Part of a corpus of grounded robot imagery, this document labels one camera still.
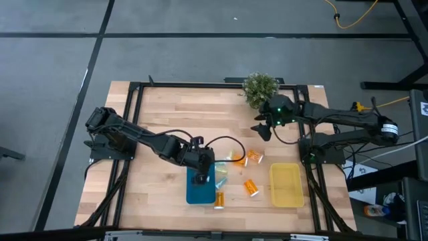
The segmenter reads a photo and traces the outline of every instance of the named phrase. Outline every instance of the metal stand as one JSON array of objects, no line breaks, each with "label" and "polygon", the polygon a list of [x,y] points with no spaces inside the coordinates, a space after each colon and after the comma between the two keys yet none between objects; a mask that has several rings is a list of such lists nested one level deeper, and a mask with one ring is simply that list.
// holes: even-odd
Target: metal stand
[{"label": "metal stand", "polygon": [[428,84],[414,84],[416,81],[428,74],[428,62],[425,62],[417,70],[411,72],[402,80],[394,82],[361,82],[364,90],[425,90]]},{"label": "metal stand", "polygon": [[16,151],[11,151],[4,147],[0,147],[0,160],[2,157],[10,157],[21,161],[24,160],[25,155],[22,155],[21,153],[18,153]]},{"label": "metal stand", "polygon": [[415,31],[411,27],[409,20],[407,19],[406,14],[401,8],[398,0],[388,0],[388,2],[394,3],[395,9],[401,17],[401,21],[403,21],[404,26],[406,27],[407,33],[411,36],[415,47],[418,49],[423,64],[421,67],[417,68],[415,71],[411,72],[408,76],[404,77],[402,80],[398,82],[361,82],[360,86],[363,90],[424,90],[428,89],[428,84],[415,84],[416,81],[424,77],[428,74],[428,57],[425,51],[422,48],[421,43],[419,42],[419,38],[417,37]]}]

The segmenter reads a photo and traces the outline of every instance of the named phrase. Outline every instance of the white cable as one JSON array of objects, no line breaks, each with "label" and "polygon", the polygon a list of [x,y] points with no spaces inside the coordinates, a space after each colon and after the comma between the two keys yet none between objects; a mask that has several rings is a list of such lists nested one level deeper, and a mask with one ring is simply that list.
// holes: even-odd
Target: white cable
[{"label": "white cable", "polygon": [[[401,147],[401,148],[398,148],[398,149],[395,149],[395,150],[392,150],[392,151],[388,151],[388,152],[386,152],[386,153],[382,153],[382,154],[379,154],[379,155],[377,155],[377,156],[374,156],[374,157],[372,157],[371,159],[375,159],[375,158],[378,158],[378,157],[382,157],[382,156],[384,156],[384,155],[388,155],[388,154],[391,154],[391,153],[394,153],[394,152],[397,152],[397,151],[404,150],[404,149],[406,149],[407,147],[412,147],[412,146],[414,146],[414,145],[416,145],[416,144],[419,144],[419,143],[423,142],[423,141],[424,141],[424,140],[426,140],[426,139],[428,139],[428,136],[423,137],[422,139],[420,139],[420,140],[418,140],[418,141],[415,141],[414,143],[408,144],[408,145],[407,145],[407,146],[405,146],[405,147]],[[370,161],[371,159],[365,159],[364,161],[361,161],[361,162],[359,162],[358,164],[366,163],[367,161]]]}]

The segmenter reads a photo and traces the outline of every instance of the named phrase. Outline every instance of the gray floor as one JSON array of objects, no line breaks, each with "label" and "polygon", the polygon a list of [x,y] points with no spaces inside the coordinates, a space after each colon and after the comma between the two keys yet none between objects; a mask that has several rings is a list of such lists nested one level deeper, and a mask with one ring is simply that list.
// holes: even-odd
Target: gray floor
[{"label": "gray floor", "polygon": [[[428,39],[413,6],[401,2],[419,37]],[[98,32],[107,3],[3,0],[0,32]],[[344,25],[370,6],[335,4]],[[115,3],[107,32],[342,33],[332,15],[321,0],[122,0]],[[391,4],[379,3],[360,25],[346,32],[404,33],[405,28]],[[33,227],[94,42],[0,38],[0,146],[27,155],[24,162],[0,162],[1,233]],[[349,108],[353,101],[369,105],[371,96],[378,103],[406,96],[406,92],[363,91],[359,82],[397,81],[422,63],[407,40],[105,39],[46,228],[69,228],[74,223],[90,152],[83,144],[88,138],[84,123],[96,106],[104,104],[110,81],[147,81],[150,74],[155,81],[221,82],[227,76],[258,71],[290,84],[324,85],[330,107]],[[396,121],[402,133],[412,129],[406,102],[381,112]],[[411,140],[411,135],[403,139]],[[413,150],[406,150],[379,161],[396,165],[413,159]],[[365,218],[356,221],[367,234],[395,233]]]}]

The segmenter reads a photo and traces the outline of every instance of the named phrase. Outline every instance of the yellow cable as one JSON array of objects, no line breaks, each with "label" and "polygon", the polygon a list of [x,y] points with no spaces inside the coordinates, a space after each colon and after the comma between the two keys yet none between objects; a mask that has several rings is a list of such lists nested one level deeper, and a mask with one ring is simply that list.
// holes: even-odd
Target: yellow cable
[{"label": "yellow cable", "polygon": [[[333,5],[333,3],[331,3],[329,0],[324,0],[325,2],[327,2],[328,4],[330,4],[332,7],[333,7],[333,9],[334,9],[334,13],[335,14],[337,14],[337,8]],[[364,17],[366,17],[366,15],[368,14],[368,13],[370,13],[370,11],[372,11],[372,9],[373,9],[373,7],[376,5],[376,3],[378,2],[379,0],[376,0],[376,1],[374,1],[374,3],[371,5],[371,7],[358,19],[358,20],[356,20],[354,23],[352,23],[352,24],[350,24],[350,25],[348,25],[348,26],[346,26],[346,27],[342,27],[341,25],[340,25],[340,23],[339,23],[339,18],[338,17],[335,17],[336,18],[336,23],[337,23],[337,26],[339,27],[339,28],[341,28],[341,29],[347,29],[347,28],[349,28],[349,27],[352,27],[353,25],[356,25],[357,23],[359,23]]]},{"label": "yellow cable", "polygon": [[[390,104],[394,104],[394,103],[397,103],[397,102],[400,102],[400,101],[403,101],[403,100],[407,100],[407,99],[409,99],[409,97],[408,97],[408,96],[403,97],[403,98],[400,98],[400,99],[398,99],[398,100],[394,100],[394,101],[391,101],[391,102],[385,103],[385,104],[378,105],[378,106],[376,106],[376,107],[377,107],[377,108],[379,108],[379,107],[388,106],[388,105],[390,105]],[[359,106],[359,109],[360,109],[360,110],[371,110],[372,108],[364,107],[364,106],[360,105],[360,106]]]}]

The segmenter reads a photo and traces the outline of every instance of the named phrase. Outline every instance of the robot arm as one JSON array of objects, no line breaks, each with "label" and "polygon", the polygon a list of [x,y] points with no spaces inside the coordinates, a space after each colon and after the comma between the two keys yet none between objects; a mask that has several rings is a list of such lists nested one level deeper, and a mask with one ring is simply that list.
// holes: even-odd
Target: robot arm
[{"label": "robot arm", "polygon": [[209,166],[215,159],[212,148],[199,147],[202,143],[192,144],[196,140],[203,142],[202,137],[196,137],[190,143],[174,135],[155,134],[124,120],[112,108],[96,108],[86,122],[86,128],[91,135],[104,135],[109,140],[109,147],[117,151],[123,151],[127,139],[142,143],[162,160],[196,170],[194,182],[198,184],[206,182]]},{"label": "robot arm", "polygon": [[315,133],[311,140],[314,147],[328,148],[331,145],[367,142],[391,146],[397,143],[399,138],[397,124],[385,116],[379,116],[374,112],[334,110],[304,101],[293,103],[284,95],[275,95],[265,101],[260,107],[259,113],[260,115],[255,117],[255,120],[265,121],[265,124],[259,124],[251,129],[257,131],[265,141],[270,140],[270,127],[284,126],[295,121],[302,121],[310,125],[332,123],[362,128],[359,131],[335,135]]}]

